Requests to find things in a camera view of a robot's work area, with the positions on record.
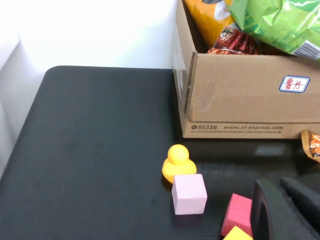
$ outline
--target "rubber duck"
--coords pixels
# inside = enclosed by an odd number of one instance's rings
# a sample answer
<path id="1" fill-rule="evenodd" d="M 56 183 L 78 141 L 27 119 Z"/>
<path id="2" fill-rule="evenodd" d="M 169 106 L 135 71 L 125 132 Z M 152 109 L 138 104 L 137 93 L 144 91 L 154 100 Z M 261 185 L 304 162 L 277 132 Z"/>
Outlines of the rubber duck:
<path id="1" fill-rule="evenodd" d="M 175 175 L 196 173 L 197 167 L 195 163 L 189 159 L 188 149 L 181 144 L 170 147 L 168 158 L 164 161 L 162 167 L 163 176 L 173 184 Z"/>

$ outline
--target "pink cube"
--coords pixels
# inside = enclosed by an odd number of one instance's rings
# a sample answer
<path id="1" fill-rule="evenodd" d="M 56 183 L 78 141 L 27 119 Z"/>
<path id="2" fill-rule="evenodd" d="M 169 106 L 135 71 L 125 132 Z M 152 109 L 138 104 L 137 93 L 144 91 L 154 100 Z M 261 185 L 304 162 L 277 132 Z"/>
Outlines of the pink cube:
<path id="1" fill-rule="evenodd" d="M 175 175 L 171 192 L 176 215 L 204 213 L 208 196 L 201 174 Z"/>
<path id="2" fill-rule="evenodd" d="M 252 237 L 250 224 L 251 204 L 251 199 L 232 194 L 222 225 L 222 236 L 226 236 L 234 226 L 237 226 Z"/>

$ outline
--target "chip bag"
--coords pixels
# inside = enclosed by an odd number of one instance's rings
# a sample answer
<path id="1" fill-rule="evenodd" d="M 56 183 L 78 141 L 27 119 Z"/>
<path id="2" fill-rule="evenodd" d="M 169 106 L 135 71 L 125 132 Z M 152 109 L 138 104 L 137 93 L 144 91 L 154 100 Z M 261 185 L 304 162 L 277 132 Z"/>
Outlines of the chip bag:
<path id="1" fill-rule="evenodd" d="M 225 27 L 238 28 L 223 0 L 185 0 L 185 4 L 209 49 Z"/>
<path id="2" fill-rule="evenodd" d="M 288 54 L 320 60 L 320 0 L 225 0 L 241 30 Z"/>
<path id="3" fill-rule="evenodd" d="M 320 135 L 309 130 L 301 132 L 302 147 L 305 154 L 320 162 Z"/>
<path id="4" fill-rule="evenodd" d="M 258 43 L 240 31 L 224 0 L 185 0 L 209 48 L 208 54 L 259 54 Z"/>

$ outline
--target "black table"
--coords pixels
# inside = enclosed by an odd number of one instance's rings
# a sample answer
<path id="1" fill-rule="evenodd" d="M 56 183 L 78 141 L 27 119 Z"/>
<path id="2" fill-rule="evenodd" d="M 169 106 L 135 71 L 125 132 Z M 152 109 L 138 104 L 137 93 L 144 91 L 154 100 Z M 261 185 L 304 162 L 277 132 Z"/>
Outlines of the black table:
<path id="1" fill-rule="evenodd" d="M 320 192 L 298 140 L 182 139 L 174 92 L 171 70 L 49 70 L 0 182 L 0 239 L 214 240 L 257 178 Z M 176 143 L 204 177 L 204 215 L 174 215 L 161 168 Z"/>

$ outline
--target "brown cardboard box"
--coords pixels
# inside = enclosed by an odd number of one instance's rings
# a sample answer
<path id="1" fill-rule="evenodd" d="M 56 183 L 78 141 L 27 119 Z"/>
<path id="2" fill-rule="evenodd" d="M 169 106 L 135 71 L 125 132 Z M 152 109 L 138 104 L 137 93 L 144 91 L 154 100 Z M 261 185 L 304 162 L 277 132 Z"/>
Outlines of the brown cardboard box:
<path id="1" fill-rule="evenodd" d="M 178 0 L 173 73 L 185 138 L 295 139 L 320 133 L 320 62 L 214 55 Z"/>

